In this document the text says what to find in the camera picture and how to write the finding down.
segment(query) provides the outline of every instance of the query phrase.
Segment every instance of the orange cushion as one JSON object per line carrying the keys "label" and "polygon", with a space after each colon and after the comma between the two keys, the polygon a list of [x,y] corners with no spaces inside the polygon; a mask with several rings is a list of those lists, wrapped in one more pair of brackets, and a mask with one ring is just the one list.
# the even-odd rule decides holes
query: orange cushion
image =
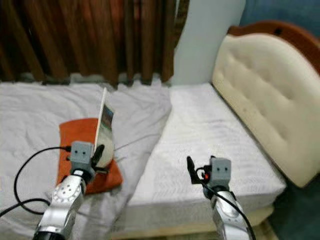
{"label": "orange cushion", "polygon": [[[61,146],[71,146],[73,141],[95,143],[98,119],[85,118],[67,121],[60,124]],[[66,158],[69,152],[60,150],[59,169],[56,184],[59,184],[65,176],[70,175],[71,162]],[[94,180],[86,187],[86,194],[106,192],[123,182],[122,175],[116,161],[113,159],[107,166],[108,174],[97,173]]]}

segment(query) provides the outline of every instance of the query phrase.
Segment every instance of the black cable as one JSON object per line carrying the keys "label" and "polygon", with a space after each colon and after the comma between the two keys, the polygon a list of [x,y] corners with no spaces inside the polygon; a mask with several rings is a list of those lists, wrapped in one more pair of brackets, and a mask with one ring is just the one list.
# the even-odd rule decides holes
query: black cable
{"label": "black cable", "polygon": [[[17,191],[18,177],[19,177],[21,171],[22,171],[22,170],[24,169],[24,167],[28,164],[28,162],[30,162],[31,159],[33,159],[36,155],[38,155],[38,154],[40,154],[40,153],[42,153],[42,152],[44,152],[44,151],[53,150],[53,149],[63,149],[63,150],[65,150],[65,151],[67,151],[67,152],[70,152],[70,151],[71,151],[71,146],[54,146],[54,147],[48,147],[48,148],[45,148],[45,149],[42,149],[42,150],[36,152],[35,154],[33,154],[31,157],[29,157],[29,158],[25,161],[25,163],[20,167],[19,171],[17,172],[17,174],[16,174],[16,176],[15,176],[15,178],[14,178],[14,184],[13,184],[14,197],[15,197],[16,201],[17,201],[18,204],[19,204],[18,206],[23,207],[23,208],[24,208],[26,211],[28,211],[29,213],[36,214],[36,215],[43,215],[43,214],[44,214],[44,212],[34,211],[34,210],[26,207],[26,206],[24,205],[24,203],[23,203],[23,202],[25,202],[25,201],[21,201],[21,200],[20,200],[20,198],[19,198],[19,196],[18,196],[18,191]],[[34,199],[37,199],[37,200],[39,200],[39,202],[43,202],[43,203],[47,204],[48,206],[50,205],[50,202],[49,202],[48,200],[46,200],[46,199],[43,199],[43,198],[34,198]]]}
{"label": "black cable", "polygon": [[25,200],[25,201],[21,201],[21,202],[18,202],[17,204],[11,206],[11,207],[8,207],[7,209],[3,210],[2,212],[0,212],[0,218],[7,214],[8,212],[10,212],[11,210],[17,208],[17,207],[20,207],[20,206],[23,206],[23,204],[27,204],[27,203],[30,203],[30,202],[44,202],[44,203],[47,203],[47,200],[43,199],[43,198],[31,198],[31,199],[28,199],[28,200]]}
{"label": "black cable", "polygon": [[[196,169],[195,173],[196,175],[198,176],[198,171],[199,170],[203,170],[203,167],[199,167]],[[222,200],[224,200],[225,202],[227,202],[231,207],[233,207],[244,219],[248,229],[249,229],[249,232],[250,232],[250,235],[252,237],[252,240],[256,240],[256,236],[255,236],[255,233],[254,233],[254,230],[248,220],[248,218],[246,217],[246,215],[238,208],[238,206],[234,205],[231,201],[229,201],[228,199],[226,199],[224,196],[221,196],[219,193],[217,193],[215,190],[213,190],[212,188],[208,187],[207,184],[205,184],[199,177],[199,182],[202,184],[202,186],[207,189],[208,191],[212,192],[215,196],[217,196],[218,198],[221,198]]]}

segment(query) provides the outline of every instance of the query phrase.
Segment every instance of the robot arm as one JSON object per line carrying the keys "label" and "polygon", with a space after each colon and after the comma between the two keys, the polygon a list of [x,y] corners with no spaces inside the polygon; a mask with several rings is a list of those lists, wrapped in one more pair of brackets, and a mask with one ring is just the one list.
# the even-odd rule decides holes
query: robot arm
{"label": "robot arm", "polygon": [[75,224],[76,214],[84,201],[87,184],[91,182],[104,146],[90,142],[75,141],[71,146],[71,175],[67,176],[52,193],[50,206],[44,212],[33,240],[67,240]]}
{"label": "robot arm", "polygon": [[[195,165],[190,156],[187,157],[187,168],[192,184],[202,184],[203,193],[211,202],[213,221],[221,240],[250,240],[243,212],[233,192],[229,190],[231,178],[231,161],[225,158],[211,156],[210,164],[195,171]],[[203,179],[197,171],[203,170]]]}

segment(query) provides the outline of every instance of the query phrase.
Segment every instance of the curtain fold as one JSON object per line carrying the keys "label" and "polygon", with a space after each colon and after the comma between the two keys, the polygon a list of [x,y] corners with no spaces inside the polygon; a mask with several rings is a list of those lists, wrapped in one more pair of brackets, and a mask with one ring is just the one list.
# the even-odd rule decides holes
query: curtain fold
{"label": "curtain fold", "polygon": [[[12,70],[19,72],[15,64],[25,66],[38,81],[46,74],[57,83],[75,72],[101,74],[112,85],[118,83],[121,73],[128,80],[141,74],[143,82],[150,82],[154,73],[163,82],[173,75],[175,0],[3,2],[1,12],[10,14],[8,32],[17,45],[0,39],[0,73],[7,73],[10,79]],[[14,48],[20,49],[23,60],[4,57]]]}

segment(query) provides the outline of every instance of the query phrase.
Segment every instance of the tufted headboard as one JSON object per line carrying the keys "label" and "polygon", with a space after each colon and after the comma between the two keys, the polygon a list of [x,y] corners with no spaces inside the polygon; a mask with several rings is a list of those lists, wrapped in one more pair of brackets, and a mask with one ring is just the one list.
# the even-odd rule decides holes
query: tufted headboard
{"label": "tufted headboard", "polygon": [[213,86],[297,186],[320,172],[320,43],[288,23],[231,27]]}

